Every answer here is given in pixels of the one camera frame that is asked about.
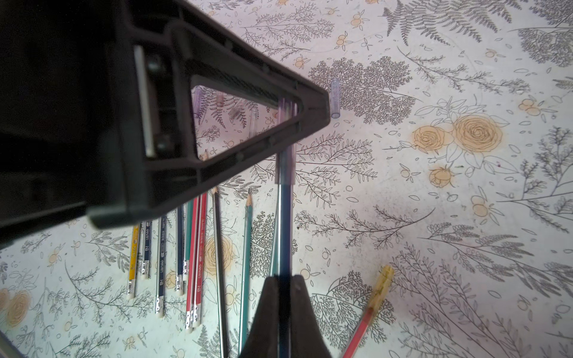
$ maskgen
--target pencil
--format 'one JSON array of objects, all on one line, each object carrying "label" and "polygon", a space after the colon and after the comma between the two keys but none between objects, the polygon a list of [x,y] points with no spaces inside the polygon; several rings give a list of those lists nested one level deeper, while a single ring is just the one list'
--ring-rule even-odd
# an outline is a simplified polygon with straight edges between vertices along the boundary
[{"label": "pencil", "polygon": [[163,317],[163,301],[165,299],[165,236],[166,236],[166,222],[167,217],[164,215],[160,220],[159,230],[159,262],[157,267],[157,298],[155,299],[155,315],[159,318]]},{"label": "pencil", "polygon": [[386,298],[386,294],[388,293],[388,290],[390,290],[390,284],[392,284],[393,278],[394,269],[389,265],[384,266],[382,272],[380,272],[376,285],[370,294],[370,299],[364,309],[362,319],[360,320],[352,339],[348,343],[348,347],[344,352],[343,358],[352,358],[358,349],[358,345],[360,344],[360,341],[362,341],[362,337],[366,333],[368,326],[370,326],[378,315],[378,311]]},{"label": "pencil", "polygon": [[143,246],[142,277],[149,278],[149,259],[151,246],[151,221],[145,222],[145,241]]},{"label": "pencil", "polygon": [[225,311],[225,272],[223,267],[223,238],[221,236],[221,213],[219,211],[219,193],[213,188],[213,229],[215,232],[215,264],[217,266],[217,294],[219,309],[219,340],[221,343],[221,358],[229,357],[229,341],[227,340],[227,312]]},{"label": "pencil", "polygon": [[135,297],[135,271],[138,265],[139,226],[135,225],[131,233],[131,257],[129,258],[129,281],[127,281],[127,299]]},{"label": "pencil", "polygon": [[249,322],[250,241],[253,225],[253,198],[249,194],[245,206],[245,243],[243,244],[243,276],[241,287],[241,318],[239,323],[239,353],[247,341]]},{"label": "pencil", "polygon": [[207,193],[199,201],[199,241],[195,258],[195,292],[193,297],[193,328],[201,325],[201,301],[203,299],[203,256],[205,255],[205,225],[207,221]]},{"label": "pencil", "polygon": [[177,273],[175,276],[175,292],[179,296],[183,295],[183,206],[179,206],[176,211],[176,229],[177,229],[177,257],[176,257],[176,264],[177,264]]},{"label": "pencil", "polygon": [[183,252],[183,280],[189,279],[189,258],[191,257],[191,223],[193,222],[193,200],[187,202],[185,211],[185,245]]},{"label": "pencil", "polygon": [[187,203],[187,232],[186,237],[189,244],[186,246],[185,254],[189,260],[189,271],[187,279],[187,314],[185,318],[185,331],[193,331],[193,299],[195,293],[195,257],[197,256],[198,244],[198,214],[199,198],[195,198]]}]

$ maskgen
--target yellow rose print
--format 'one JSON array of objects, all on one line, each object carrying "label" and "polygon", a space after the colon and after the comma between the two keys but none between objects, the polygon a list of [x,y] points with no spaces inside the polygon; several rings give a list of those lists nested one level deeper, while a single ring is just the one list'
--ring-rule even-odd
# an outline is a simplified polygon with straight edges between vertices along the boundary
[{"label": "yellow rose print", "polygon": [[467,115],[454,122],[456,144],[470,152],[492,151],[502,136],[500,127],[485,115]]},{"label": "yellow rose print", "polygon": [[169,289],[175,287],[175,271],[171,270],[167,276],[165,276],[165,287]]},{"label": "yellow rose print", "polygon": [[29,305],[30,294],[28,291],[22,290],[18,292],[10,301],[8,313],[6,314],[6,322],[10,326],[16,327],[26,317]]},{"label": "yellow rose print", "polygon": [[535,101],[532,99],[525,99],[521,101],[521,104],[518,107],[530,116],[538,116],[541,114],[541,109],[535,105]]},{"label": "yellow rose print", "polygon": [[363,30],[362,25],[364,24],[364,21],[370,21],[367,18],[363,18],[362,15],[364,15],[364,11],[362,10],[361,12],[354,14],[354,16],[352,16],[352,21],[350,21],[350,25],[354,26],[353,29],[356,29],[357,27],[360,30]]},{"label": "yellow rose print", "polygon": [[345,31],[343,35],[339,35],[338,39],[336,40],[336,47],[334,47],[335,49],[337,48],[342,48],[342,51],[346,51],[346,44],[351,44],[352,41],[347,40],[346,38],[348,37],[348,33]]},{"label": "yellow rose print", "polygon": [[438,188],[443,188],[452,184],[454,174],[446,168],[434,169],[430,172],[430,183]]},{"label": "yellow rose print", "polygon": [[[233,256],[233,245],[231,241],[223,236],[223,268],[228,269],[231,265],[231,257]],[[215,275],[217,273],[217,264],[215,263],[215,239],[210,237],[205,242],[205,270]]]},{"label": "yellow rose print", "polygon": [[304,64],[307,63],[308,61],[310,61],[310,60],[307,58],[297,57],[295,60],[295,67],[300,68],[300,69],[304,69]]},{"label": "yellow rose print", "polygon": [[424,153],[450,144],[454,138],[442,128],[425,125],[414,131],[414,145]]}]

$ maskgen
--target teal pencil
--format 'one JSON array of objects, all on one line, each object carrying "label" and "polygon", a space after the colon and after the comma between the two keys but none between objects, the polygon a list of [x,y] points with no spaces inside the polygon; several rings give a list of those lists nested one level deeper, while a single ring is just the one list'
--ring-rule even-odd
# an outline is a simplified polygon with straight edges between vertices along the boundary
[{"label": "teal pencil", "polygon": [[187,212],[185,213],[185,260],[183,261],[183,279],[189,279],[189,256],[191,247],[191,222],[193,221],[193,200],[187,203]]},{"label": "teal pencil", "polygon": [[249,322],[250,241],[253,226],[253,198],[249,194],[245,206],[245,243],[243,245],[243,284],[241,287],[241,321],[239,323],[239,353],[247,341]]}]

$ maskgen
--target red pen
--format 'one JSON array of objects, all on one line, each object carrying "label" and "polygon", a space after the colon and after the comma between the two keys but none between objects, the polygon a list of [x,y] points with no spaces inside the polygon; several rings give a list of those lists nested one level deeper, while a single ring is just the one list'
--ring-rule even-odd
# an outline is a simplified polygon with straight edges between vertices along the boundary
[{"label": "red pen", "polygon": [[378,311],[386,298],[386,294],[388,290],[390,290],[390,284],[392,283],[392,279],[394,278],[394,269],[386,265],[380,272],[380,276],[378,276],[378,280],[376,285],[372,289],[372,294],[370,295],[370,299],[368,300],[368,304],[364,309],[364,314],[362,315],[362,319],[356,327],[356,331],[350,342],[348,343],[348,347],[344,352],[342,358],[352,358],[356,350],[358,349],[358,345],[360,341],[362,341],[362,337],[366,333],[368,326],[374,321],[374,318],[378,315]]}]

